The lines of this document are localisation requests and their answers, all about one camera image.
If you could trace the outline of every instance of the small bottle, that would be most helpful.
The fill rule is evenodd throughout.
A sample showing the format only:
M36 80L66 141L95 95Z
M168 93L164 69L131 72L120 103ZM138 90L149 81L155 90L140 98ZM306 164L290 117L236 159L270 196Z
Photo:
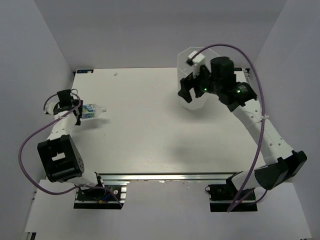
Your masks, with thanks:
M107 110L104 106L97 104L87 104L82 106L82 119L94 119L105 113Z

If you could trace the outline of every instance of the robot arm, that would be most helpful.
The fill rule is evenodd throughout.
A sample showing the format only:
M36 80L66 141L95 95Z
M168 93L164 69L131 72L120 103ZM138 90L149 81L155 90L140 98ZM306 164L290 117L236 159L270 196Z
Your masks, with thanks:
M265 166L254 170L244 189L263 187L271 190L297 174L307 160L303 151L295 152L279 135L275 127L262 116L257 95L246 82L237 82L234 74L234 63L228 57L216 57L210 61L211 72L204 65L205 56L199 54L187 63L193 67L193 72L180 80L178 95L186 106L197 101L203 95L210 93L219 97L245 126L251 137L258 144L261 119L265 118L261 153ZM226 184L233 192L237 192L243 184L248 172L242 171L227 179Z
M104 187L101 177L93 171L85 170L83 159L72 140L75 125L81 124L82 101L80 107L65 117L67 111L79 104L78 99L72 97L71 90L57 93L59 102L50 102L45 107L45 113L60 118L52 128L46 141L37 146L47 178L51 182L68 182L75 185ZM81 188L84 193L94 196L104 192L101 189Z

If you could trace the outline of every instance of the clear plastic container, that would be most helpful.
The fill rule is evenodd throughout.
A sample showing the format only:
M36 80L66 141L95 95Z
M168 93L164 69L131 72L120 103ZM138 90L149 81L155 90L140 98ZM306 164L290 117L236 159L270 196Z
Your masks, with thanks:
M105 113L107 110L104 106L98 106L97 104L87 104L82 106L82 119L95 119L100 116L101 113Z

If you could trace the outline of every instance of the white floor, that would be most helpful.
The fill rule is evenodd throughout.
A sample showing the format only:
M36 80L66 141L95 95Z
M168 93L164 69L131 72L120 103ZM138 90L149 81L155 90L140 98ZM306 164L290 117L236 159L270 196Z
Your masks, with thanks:
M62 191L72 184L41 185ZM129 183L122 210L73 209L75 192L36 194L26 232L36 240L300 240L311 238L292 183L270 191L258 212L210 212L205 183ZM256 190L261 196L262 189Z

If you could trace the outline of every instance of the white wall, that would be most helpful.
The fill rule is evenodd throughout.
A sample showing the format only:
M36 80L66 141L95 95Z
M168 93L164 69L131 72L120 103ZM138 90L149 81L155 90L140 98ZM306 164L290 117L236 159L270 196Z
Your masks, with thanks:
M42 104L71 85L72 72L33 0L1 0L0 33L0 238L18 240L35 190L20 171L18 149L48 122ZM37 180L44 176L37 142L47 136L48 131L39 134L23 153Z
M319 1L288 0L255 63L267 114L308 157L293 182L314 239L320 239L319 13Z
M229 43L254 60L286 0L35 0L77 68L176 67L189 47ZM237 64L234 50L216 50Z

